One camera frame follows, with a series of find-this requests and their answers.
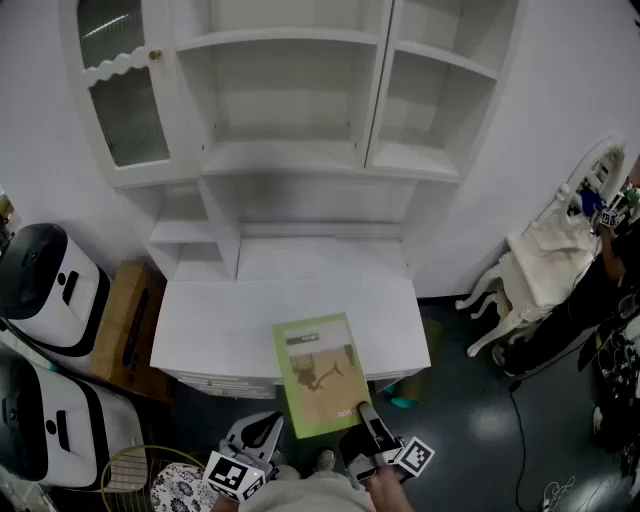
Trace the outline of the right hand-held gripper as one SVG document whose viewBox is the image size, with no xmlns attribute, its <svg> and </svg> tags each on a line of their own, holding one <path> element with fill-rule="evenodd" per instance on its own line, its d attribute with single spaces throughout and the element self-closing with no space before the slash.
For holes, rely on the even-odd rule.
<svg viewBox="0 0 640 512">
<path fill-rule="evenodd" d="M 369 402 L 361 402 L 358 412 L 363 424 L 351 428 L 339 442 L 354 488 L 363 487 L 384 467 L 392 469 L 400 483 L 424 472 L 435 455 L 431 447 L 417 437 L 404 441 L 391 435 Z"/>
</svg>

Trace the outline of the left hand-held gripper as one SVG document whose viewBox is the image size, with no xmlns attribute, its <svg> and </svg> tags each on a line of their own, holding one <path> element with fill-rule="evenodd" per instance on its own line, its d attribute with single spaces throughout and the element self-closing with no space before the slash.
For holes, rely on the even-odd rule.
<svg viewBox="0 0 640 512">
<path fill-rule="evenodd" d="M 203 480 L 233 501 L 249 500 L 279 473 L 274 455 L 282 427 L 280 412 L 253 414 L 236 421 L 219 450 L 211 452 Z"/>
</svg>

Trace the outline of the green cover book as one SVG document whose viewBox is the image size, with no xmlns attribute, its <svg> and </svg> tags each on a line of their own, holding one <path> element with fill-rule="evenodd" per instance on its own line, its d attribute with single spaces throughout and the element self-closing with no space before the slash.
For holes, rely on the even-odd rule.
<svg viewBox="0 0 640 512">
<path fill-rule="evenodd" d="M 298 439 L 362 422 L 358 406 L 371 398 L 344 313 L 277 324 L 273 338 Z"/>
</svg>

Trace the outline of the white shelf compartment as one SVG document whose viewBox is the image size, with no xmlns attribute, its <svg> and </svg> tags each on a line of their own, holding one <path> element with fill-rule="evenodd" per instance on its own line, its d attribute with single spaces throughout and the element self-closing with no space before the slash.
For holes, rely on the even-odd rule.
<svg viewBox="0 0 640 512">
<path fill-rule="evenodd" d="M 362 171 L 379 50 L 362 31 L 302 27 L 223 31 L 178 45 L 201 172 Z"/>
</svg>

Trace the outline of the person's right forearm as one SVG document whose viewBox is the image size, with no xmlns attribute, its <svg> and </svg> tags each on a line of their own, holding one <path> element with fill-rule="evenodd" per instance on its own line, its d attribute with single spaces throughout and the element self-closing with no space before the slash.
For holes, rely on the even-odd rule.
<svg viewBox="0 0 640 512">
<path fill-rule="evenodd" d="M 415 512 L 392 467 L 380 468 L 366 482 L 376 512 Z"/>
</svg>

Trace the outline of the person's light shirt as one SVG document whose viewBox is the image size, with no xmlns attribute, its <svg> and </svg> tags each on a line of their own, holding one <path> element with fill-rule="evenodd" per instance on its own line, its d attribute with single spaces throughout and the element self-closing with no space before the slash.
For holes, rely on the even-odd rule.
<svg viewBox="0 0 640 512">
<path fill-rule="evenodd" d="M 333 471 L 305 479 L 275 480 L 239 507 L 239 512 L 375 512 L 363 487 Z"/>
</svg>

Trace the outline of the black white floral stool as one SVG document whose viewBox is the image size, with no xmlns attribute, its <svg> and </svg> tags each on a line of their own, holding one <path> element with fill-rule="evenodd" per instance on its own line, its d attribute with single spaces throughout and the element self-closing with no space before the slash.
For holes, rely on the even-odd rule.
<svg viewBox="0 0 640 512">
<path fill-rule="evenodd" d="M 161 470 L 150 491 L 154 512 L 211 512 L 218 496 L 201 467 L 179 462 Z"/>
</svg>

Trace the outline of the white shelf cabinet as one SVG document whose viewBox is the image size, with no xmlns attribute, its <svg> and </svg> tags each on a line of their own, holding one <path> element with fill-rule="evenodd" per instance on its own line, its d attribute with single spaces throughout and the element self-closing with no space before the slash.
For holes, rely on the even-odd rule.
<svg viewBox="0 0 640 512">
<path fill-rule="evenodd" d="M 281 379 L 272 328 L 344 313 L 371 381 L 430 363 L 418 276 L 494 117 L 526 0 L 169 0 L 175 51 L 231 30 L 329 28 L 380 43 L 358 173 L 203 174 L 113 188 L 167 279 L 152 364 Z"/>
</svg>

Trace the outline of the brown cardboard box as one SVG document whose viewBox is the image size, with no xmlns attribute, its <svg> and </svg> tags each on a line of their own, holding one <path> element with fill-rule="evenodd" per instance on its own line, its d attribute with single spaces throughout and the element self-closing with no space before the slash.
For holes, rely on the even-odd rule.
<svg viewBox="0 0 640 512">
<path fill-rule="evenodd" d="M 141 261 L 121 263 L 96 335 L 91 372 L 117 388 L 170 405 L 176 379 L 151 366 L 166 284 Z"/>
</svg>

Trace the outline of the white black rounded machine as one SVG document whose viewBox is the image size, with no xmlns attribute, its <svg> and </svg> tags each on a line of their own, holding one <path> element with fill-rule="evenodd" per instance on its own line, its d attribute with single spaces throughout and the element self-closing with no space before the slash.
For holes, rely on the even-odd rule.
<svg viewBox="0 0 640 512">
<path fill-rule="evenodd" d="M 9 472 L 98 491 L 112 456 L 142 443 L 138 414 L 124 396 L 0 352 L 0 465 Z"/>
<path fill-rule="evenodd" d="M 53 223 L 22 227 L 0 254 L 0 319 L 39 347 L 89 355 L 111 280 Z"/>
</svg>

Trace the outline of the white ornate chair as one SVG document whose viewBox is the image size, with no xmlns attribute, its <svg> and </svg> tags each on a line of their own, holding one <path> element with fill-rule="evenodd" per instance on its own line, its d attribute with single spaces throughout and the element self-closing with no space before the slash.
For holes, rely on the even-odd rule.
<svg viewBox="0 0 640 512">
<path fill-rule="evenodd" d="M 596 143 L 556 192 L 549 206 L 520 234 L 506 238 L 507 252 L 478 279 L 471 294 L 458 300 L 458 311 L 483 303 L 471 315 L 480 318 L 490 305 L 500 321 L 466 349 L 475 357 L 481 349 L 520 328 L 529 329 L 545 318 L 570 294 L 596 254 L 583 196 L 594 193 L 610 201 L 625 179 L 625 143 L 610 135 Z"/>
</svg>

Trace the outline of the black patterned bag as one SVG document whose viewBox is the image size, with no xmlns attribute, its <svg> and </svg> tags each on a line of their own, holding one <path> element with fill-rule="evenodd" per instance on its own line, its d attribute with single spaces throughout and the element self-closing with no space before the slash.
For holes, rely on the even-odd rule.
<svg viewBox="0 0 640 512">
<path fill-rule="evenodd" d="M 587 339 L 578 369 L 592 366 L 596 404 L 592 431 L 606 452 L 634 452 L 640 448 L 640 335 L 626 333 L 640 320 L 640 292 L 628 294 L 615 312 Z"/>
</svg>

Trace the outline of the white glass cabinet door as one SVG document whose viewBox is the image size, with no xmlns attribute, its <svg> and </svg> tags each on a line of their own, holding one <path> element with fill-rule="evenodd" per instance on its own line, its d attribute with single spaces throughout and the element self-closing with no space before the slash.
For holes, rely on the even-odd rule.
<svg viewBox="0 0 640 512">
<path fill-rule="evenodd" d="M 195 176 L 169 0 L 57 0 L 66 74 L 97 167 L 113 188 Z M 161 50 L 151 61 L 149 52 Z"/>
</svg>

